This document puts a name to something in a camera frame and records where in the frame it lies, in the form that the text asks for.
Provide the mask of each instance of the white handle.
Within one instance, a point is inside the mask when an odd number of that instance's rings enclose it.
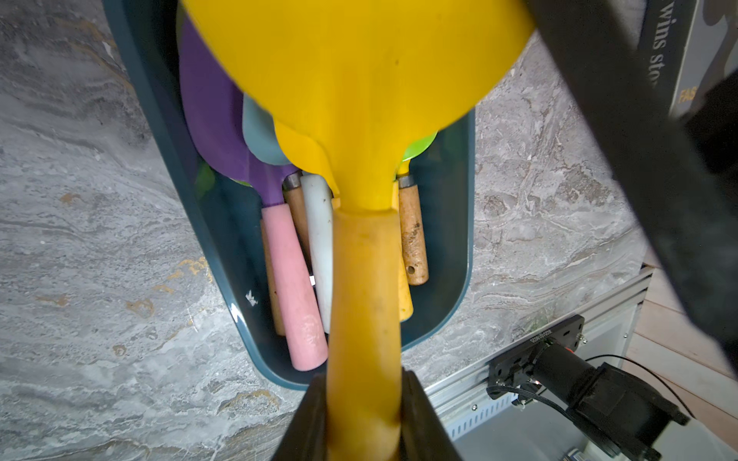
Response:
[[[331,189],[320,175],[304,173],[301,179],[308,217],[310,259],[315,276],[320,318],[323,330],[331,332],[333,302],[333,206]]]

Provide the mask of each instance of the marble countertop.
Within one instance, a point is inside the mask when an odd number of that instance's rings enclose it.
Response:
[[[635,40],[643,0],[615,3]],[[255,370],[98,1],[0,5],[0,457],[267,459]],[[430,385],[635,276],[645,240],[537,35],[477,107],[474,269]]]

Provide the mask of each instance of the wooden handle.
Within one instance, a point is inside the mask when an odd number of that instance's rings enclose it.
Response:
[[[305,196],[305,211],[310,234],[310,258],[313,262],[323,330],[331,332],[333,299],[333,207],[331,190],[322,176],[305,173],[301,178]]]
[[[312,370],[328,358],[328,345],[292,216],[287,204],[263,208],[261,215],[269,239],[289,357],[296,370]]]
[[[399,457],[402,363],[397,321],[399,219],[393,209],[334,218],[334,292],[326,383],[328,460]]]
[[[417,184],[400,189],[400,229],[407,281],[411,285],[422,285],[428,281],[428,256]]]
[[[279,336],[284,336],[284,322],[279,309],[279,297],[275,288],[275,273],[272,270],[272,256],[269,254],[269,239],[266,238],[264,220],[261,220],[261,243],[264,244],[264,260],[266,261],[266,283],[269,285],[269,303],[272,305],[272,319],[275,323],[275,331]]]
[[[292,214],[292,222],[297,230],[297,238],[300,240],[300,248],[303,249],[303,256],[308,267],[311,267],[310,260],[310,237],[308,233],[308,217],[305,213],[305,198],[303,197],[303,188],[295,187],[291,190],[284,191],[284,199],[289,205],[289,211]]]
[[[392,185],[392,209],[398,211],[400,209],[400,192],[399,183],[395,181]],[[402,242],[397,247],[397,263],[399,271],[397,273],[397,289],[400,302],[400,322],[404,322],[413,315],[413,298],[410,296],[410,285],[407,283],[407,275],[405,274],[405,263],[402,259]]]

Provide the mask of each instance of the yellow spatula handle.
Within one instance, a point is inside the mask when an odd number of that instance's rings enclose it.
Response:
[[[328,348],[329,460],[399,455],[401,358],[397,211],[334,212]]]
[[[397,181],[394,184],[394,197],[392,201],[392,208],[397,210],[399,208],[399,196]],[[341,198],[336,197],[331,199],[333,209],[336,210],[341,206]],[[397,294],[399,296],[399,310],[400,310],[400,322],[404,322],[413,315],[413,298],[410,296],[410,284],[407,279],[407,273],[405,272],[405,261],[402,258],[402,244],[400,245],[398,252],[397,262],[399,263],[399,270],[397,271]]]

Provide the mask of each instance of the black cable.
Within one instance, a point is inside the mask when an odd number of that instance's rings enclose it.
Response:
[[[689,413],[689,416],[693,417],[695,420],[697,419],[697,417],[694,416],[694,413],[692,413],[692,411],[689,409],[689,407],[687,406],[687,404],[684,403],[684,401],[682,400],[682,398],[679,397],[679,395],[677,395],[676,392],[674,392],[674,390],[670,387],[670,385],[668,385],[663,379],[661,379],[661,377],[659,375],[657,375],[653,371],[649,370],[648,368],[644,367],[643,365],[639,364],[637,361],[631,360],[630,358],[627,358],[627,357],[617,356],[615,354],[602,354],[601,356],[589,357],[585,361],[590,361],[590,360],[594,360],[595,358],[603,358],[603,357],[614,357],[614,358],[619,358],[621,360],[629,361],[630,363],[632,363],[632,364],[634,364],[634,365],[636,365],[638,367],[641,367],[644,370],[646,370],[647,372],[651,373],[651,376],[653,376],[654,378],[658,379],[659,382],[662,383],[677,398],[677,400],[679,401],[679,403],[681,403],[682,406],[684,407],[684,409],[687,411],[687,413]]]
[[[566,411],[562,407],[556,405],[555,402],[550,401],[545,397],[539,396],[535,392],[527,391],[525,389],[518,389],[517,387],[512,387],[512,386],[490,386],[490,387],[487,387],[487,391],[488,392],[511,392],[514,394],[518,394],[521,397],[526,397],[526,398],[530,398],[535,401],[539,401],[540,403],[543,403],[555,409],[556,411],[564,415],[566,419],[571,421],[571,417],[566,413]]]

